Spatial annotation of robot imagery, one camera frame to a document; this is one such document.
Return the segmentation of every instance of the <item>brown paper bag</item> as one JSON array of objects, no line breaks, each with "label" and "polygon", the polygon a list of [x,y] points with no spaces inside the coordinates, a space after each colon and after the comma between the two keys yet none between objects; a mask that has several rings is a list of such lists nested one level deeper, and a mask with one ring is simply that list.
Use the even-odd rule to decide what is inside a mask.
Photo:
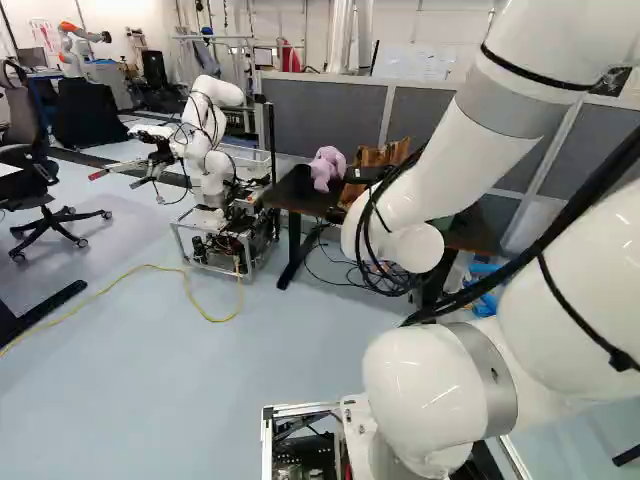
[{"label": "brown paper bag", "polygon": [[[411,138],[405,137],[399,142],[387,143],[382,148],[372,148],[360,145],[356,158],[352,163],[354,167],[382,167],[384,165],[400,165],[409,156],[409,144]],[[366,185],[345,184],[340,195],[338,206],[347,211],[353,202],[366,190]]]}]

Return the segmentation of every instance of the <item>pink stuffed toy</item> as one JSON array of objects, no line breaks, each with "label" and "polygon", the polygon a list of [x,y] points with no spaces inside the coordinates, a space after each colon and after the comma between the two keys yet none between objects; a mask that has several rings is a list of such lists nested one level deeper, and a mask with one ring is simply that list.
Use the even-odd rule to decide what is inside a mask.
[{"label": "pink stuffed toy", "polygon": [[332,178],[344,178],[347,171],[347,159],[336,147],[320,147],[316,158],[309,164],[313,188],[318,192],[329,191],[329,180]]}]

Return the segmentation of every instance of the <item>robotic arm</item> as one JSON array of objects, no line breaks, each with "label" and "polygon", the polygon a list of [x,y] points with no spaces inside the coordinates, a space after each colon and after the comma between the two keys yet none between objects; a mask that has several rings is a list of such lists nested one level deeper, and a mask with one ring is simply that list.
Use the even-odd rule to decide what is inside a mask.
[{"label": "robotic arm", "polygon": [[200,75],[191,87],[182,123],[193,135],[186,144],[173,148],[187,162],[191,185],[198,204],[212,208],[226,206],[225,180],[234,175],[229,155],[216,150],[227,128],[219,105],[237,106],[244,93],[237,86],[208,75]]},{"label": "robotic arm", "polygon": [[[631,0],[511,0],[422,157],[377,202],[369,230],[376,255],[413,272],[437,264],[442,238],[424,222],[471,205],[610,66],[631,63],[639,14]],[[343,226],[352,258],[368,199],[356,201]],[[532,262],[510,282],[497,317],[377,339],[363,373],[378,434],[368,465],[352,464],[356,480],[442,479],[474,441],[640,395],[639,202],[636,181],[592,207],[545,250],[544,270]],[[635,366],[616,367],[558,300],[551,277],[596,335]],[[405,471],[381,473],[381,464]]]},{"label": "robotic arm", "polygon": [[58,54],[58,58],[65,65],[70,65],[67,72],[67,76],[69,77],[84,77],[84,73],[81,68],[83,61],[78,57],[78,55],[71,51],[73,48],[73,39],[69,36],[71,33],[78,38],[86,40],[87,42],[111,43],[111,34],[109,32],[85,32],[82,28],[76,27],[71,22],[60,22],[60,25],[58,25],[58,32],[60,33],[60,43],[62,45],[62,52]]},{"label": "robotic arm", "polygon": [[[631,60],[637,8],[628,0],[510,1],[421,159],[378,201],[393,232],[371,219],[379,258],[416,273],[431,270],[444,244],[424,222],[478,200],[611,65]],[[354,203],[342,229],[342,249],[350,258],[367,200],[368,194]],[[415,251],[416,245],[423,248]]]},{"label": "robotic arm", "polygon": [[[243,100],[242,90],[235,85],[208,75],[199,76],[187,98],[179,132],[165,126],[134,125],[129,135],[156,145],[157,151],[145,160],[109,165],[89,175],[89,179],[97,180],[112,172],[143,170],[145,176],[131,184],[131,188],[138,188],[158,180],[164,170],[176,161],[186,161],[196,202],[212,209],[224,208],[225,181],[234,175],[234,166],[228,154],[216,150],[227,125],[219,105],[240,105]],[[158,197],[158,202],[164,203],[161,197]]]}]

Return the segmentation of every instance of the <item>floor mat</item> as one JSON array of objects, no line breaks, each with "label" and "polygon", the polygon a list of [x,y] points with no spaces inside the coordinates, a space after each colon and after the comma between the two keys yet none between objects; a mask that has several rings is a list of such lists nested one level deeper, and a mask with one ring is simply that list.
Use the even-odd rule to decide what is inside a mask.
[{"label": "floor mat", "polygon": [[[52,204],[51,208],[60,206]],[[75,280],[99,278],[169,231],[166,218],[153,208],[122,197],[104,194],[74,206],[78,213],[110,210],[113,219],[96,217],[65,224],[72,233],[89,240],[84,249],[57,232],[47,231],[25,249],[24,265],[14,264],[7,255],[18,244],[9,226],[38,218],[38,213],[7,214],[0,230],[0,255],[5,255],[0,262],[0,297],[14,313],[23,313]]]}]

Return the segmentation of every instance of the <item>yellow cable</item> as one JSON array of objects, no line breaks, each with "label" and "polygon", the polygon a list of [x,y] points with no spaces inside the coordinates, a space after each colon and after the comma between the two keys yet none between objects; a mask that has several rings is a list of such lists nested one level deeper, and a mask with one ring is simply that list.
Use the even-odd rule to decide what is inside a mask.
[{"label": "yellow cable", "polygon": [[227,315],[224,318],[214,318],[214,317],[208,315],[207,312],[204,311],[204,309],[196,301],[196,299],[193,296],[193,293],[191,292],[191,287],[189,286],[189,277],[187,275],[187,272],[185,272],[184,270],[182,270],[180,268],[160,267],[158,265],[151,265],[151,264],[138,265],[137,267],[132,268],[131,270],[129,270],[124,275],[121,275],[120,277],[118,277],[107,288],[105,288],[103,290],[100,290],[98,293],[95,293],[95,294],[91,295],[90,297],[86,298],[85,300],[83,300],[82,302],[80,302],[78,305],[73,307],[69,312],[65,313],[61,317],[56,318],[55,320],[52,320],[51,322],[48,322],[48,323],[45,323],[45,324],[42,324],[42,325],[35,325],[34,327],[32,327],[29,330],[27,330],[26,332],[24,332],[22,335],[19,335],[18,337],[14,338],[11,342],[9,342],[7,345],[4,346],[4,348],[2,348],[0,350],[0,358],[4,357],[7,354],[7,352],[9,352],[9,350],[11,350],[17,344],[19,344],[20,342],[25,340],[27,337],[30,337],[31,335],[34,335],[34,334],[36,334],[36,333],[38,333],[38,332],[40,332],[42,330],[46,330],[47,328],[54,327],[54,326],[58,325],[59,323],[62,323],[67,318],[71,317],[72,315],[75,315],[82,308],[84,308],[88,303],[90,303],[91,301],[95,300],[99,296],[104,295],[109,290],[111,290],[113,287],[115,287],[118,283],[120,283],[120,281],[124,280],[129,275],[132,275],[132,274],[136,273],[137,271],[142,270],[143,268],[153,268],[155,270],[159,270],[159,271],[162,271],[162,272],[176,272],[176,273],[182,274],[182,279],[183,279],[183,284],[184,284],[184,291],[187,294],[187,298],[189,299],[191,304],[196,308],[196,310],[198,310],[200,315],[202,315],[202,317],[205,320],[207,320],[207,321],[209,321],[211,323],[228,322],[229,320],[231,320],[234,317],[236,317],[242,311],[242,307],[244,305],[244,286],[243,286],[242,281],[240,279],[240,268],[239,268],[239,265],[238,265],[237,262],[236,262],[236,275],[237,275],[237,278],[238,278],[238,282],[237,282],[236,285],[238,286],[238,304],[236,306],[235,312],[233,312],[230,315]]}]

